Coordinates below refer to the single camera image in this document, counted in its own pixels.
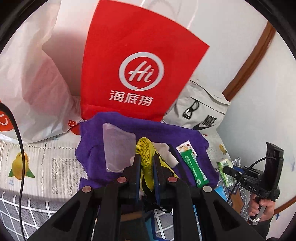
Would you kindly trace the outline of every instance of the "purple cloth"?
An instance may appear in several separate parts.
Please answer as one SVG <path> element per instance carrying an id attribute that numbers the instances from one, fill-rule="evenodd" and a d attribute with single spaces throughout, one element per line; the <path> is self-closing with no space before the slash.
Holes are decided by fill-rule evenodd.
<path id="1" fill-rule="evenodd" d="M 106 171 L 102 127 L 104 123 L 110 123 L 124 131 L 134 133 L 136 141 L 142 137 L 147 137 L 152 142 L 166 143 L 177 147 L 189 140 L 198 155 L 197 161 L 200 168 L 210 181 L 209 185 L 217 186 L 218 173 L 214 170 L 206 152 L 209 143 L 198 131 L 150 120 L 125 117 L 117 112 L 100 112 L 92 119 L 80 123 L 81 141 L 75 154 L 89 178 L 89 180 L 81 180 L 80 188 L 85 185 L 94 188 L 106 186 L 120 176 L 120 173 Z M 177 167 L 182 165 L 189 184 L 196 186 L 193 174 L 181 155 L 177 151 L 175 155 L 179 161 Z M 177 167 L 174 168 L 174 172 L 180 177 L 180 168 Z"/>

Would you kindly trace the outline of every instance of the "human hand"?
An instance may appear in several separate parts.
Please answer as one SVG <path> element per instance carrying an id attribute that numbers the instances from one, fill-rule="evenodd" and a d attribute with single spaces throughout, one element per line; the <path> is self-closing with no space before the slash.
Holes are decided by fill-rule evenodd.
<path id="1" fill-rule="evenodd" d="M 255 201 L 256 197 L 257 196 L 255 194 L 251 193 L 248 214 L 252 217 L 259 213 L 259 204 Z M 268 199 L 261 199 L 260 205 L 266 207 L 262 214 L 260 222 L 271 219 L 274 215 L 274 208 L 276 203 Z"/>

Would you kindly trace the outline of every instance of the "white circle logo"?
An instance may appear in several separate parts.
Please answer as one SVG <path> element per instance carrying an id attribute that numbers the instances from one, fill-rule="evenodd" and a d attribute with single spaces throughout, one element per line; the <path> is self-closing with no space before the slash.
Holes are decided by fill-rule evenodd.
<path id="1" fill-rule="evenodd" d="M 127 80 L 126 78 L 126 67 L 128 66 L 128 64 L 133 61 L 136 58 L 139 57 L 146 57 L 148 59 L 151 60 L 151 62 L 156 63 L 157 68 L 158 68 L 158 75 L 155 78 L 155 80 L 153 81 L 152 77 L 153 77 L 153 73 L 155 71 L 155 68 L 153 68 L 152 64 L 149 63 L 148 61 L 142 61 L 135 69 L 131 69 L 131 71 L 128 72 L 129 74 L 129 78 Z M 130 90 L 135 90 L 135 91 L 145 91 L 145 90 L 150 90 L 152 88 L 154 88 L 155 86 L 157 86 L 159 84 L 159 82 L 162 80 L 163 75 L 165 72 L 165 68 L 163 65 L 163 62 L 161 61 L 161 59 L 156 56 L 155 54 L 149 53 L 149 52 L 138 52 L 138 53 L 134 53 L 132 55 L 130 55 L 129 57 L 127 57 L 122 64 L 119 67 L 119 79 L 121 81 L 121 83 L 128 89 Z M 145 86 L 143 88 L 138 88 L 136 86 L 131 85 L 129 82 L 132 82 L 135 79 L 135 76 L 138 75 L 137 77 L 137 82 L 140 82 L 142 79 L 144 79 L 144 82 L 148 83 L 151 82 L 150 85 Z"/>

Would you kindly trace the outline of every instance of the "gray plaid fabric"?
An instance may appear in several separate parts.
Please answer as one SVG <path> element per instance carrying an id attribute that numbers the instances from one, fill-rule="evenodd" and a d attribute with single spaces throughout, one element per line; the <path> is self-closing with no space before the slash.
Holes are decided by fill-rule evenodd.
<path id="1" fill-rule="evenodd" d="M 240 166 L 240 158 L 235 159 L 233 165 Z M 223 181 L 220 179 L 218 182 L 219 186 L 222 186 L 226 196 L 229 196 L 227 187 L 224 185 Z M 240 189 L 240 194 L 245 205 L 242 209 L 241 216 L 247 220 L 247 197 L 246 192 L 243 188 L 238 185 Z M 0 189 L 0 218 L 10 232 L 12 237 L 16 241 L 22 241 L 22 235 L 20 231 L 20 219 L 18 213 L 18 203 L 19 195 L 12 192 L 7 192 Z M 61 201 L 41 201 L 36 198 L 30 198 L 26 195 L 22 197 L 22 220 L 25 237 L 29 238 L 42 224 L 44 224 L 62 205 L 66 202 Z M 164 240 L 173 240 L 173 212 L 164 213 L 159 210 L 154 210 L 154 224 L 156 236 Z M 200 235 L 200 240 L 202 240 L 199 222 L 197 219 L 198 231 Z"/>

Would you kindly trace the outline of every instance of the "yellow mesh fabric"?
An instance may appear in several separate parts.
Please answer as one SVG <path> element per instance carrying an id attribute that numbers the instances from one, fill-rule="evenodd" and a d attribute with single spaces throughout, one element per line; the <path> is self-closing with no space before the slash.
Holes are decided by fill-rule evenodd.
<path id="1" fill-rule="evenodd" d="M 142 161 L 142 170 L 143 176 L 146 182 L 147 187 L 150 191 L 154 189 L 154 180 L 153 180 L 153 155 L 158 154 L 156 149 L 154 148 L 151 141 L 142 137 L 136 145 L 136 153 L 141 155 Z M 174 171 L 164 162 L 164 160 L 160 156 L 160 164 L 163 167 L 169 168 L 173 173 Z"/>

